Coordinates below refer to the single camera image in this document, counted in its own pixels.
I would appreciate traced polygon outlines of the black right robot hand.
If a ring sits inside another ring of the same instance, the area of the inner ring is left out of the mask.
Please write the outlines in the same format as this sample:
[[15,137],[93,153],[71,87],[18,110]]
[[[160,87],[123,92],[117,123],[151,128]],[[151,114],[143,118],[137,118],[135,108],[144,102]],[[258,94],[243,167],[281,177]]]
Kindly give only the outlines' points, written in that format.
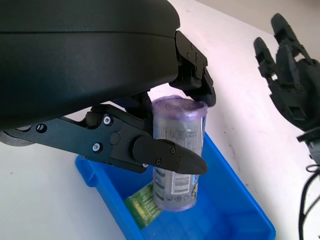
[[304,132],[306,144],[320,140],[320,63],[308,54],[287,20],[276,13],[271,19],[278,43],[276,58],[261,37],[254,41],[258,69],[271,91],[279,113]]

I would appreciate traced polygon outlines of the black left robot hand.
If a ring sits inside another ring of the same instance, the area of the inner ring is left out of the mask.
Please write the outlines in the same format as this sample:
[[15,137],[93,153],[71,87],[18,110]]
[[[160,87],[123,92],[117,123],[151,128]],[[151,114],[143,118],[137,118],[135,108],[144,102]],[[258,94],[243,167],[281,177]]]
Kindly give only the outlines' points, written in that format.
[[150,89],[216,103],[207,58],[166,0],[3,0],[0,140],[143,173],[202,175],[202,157],[153,138]]

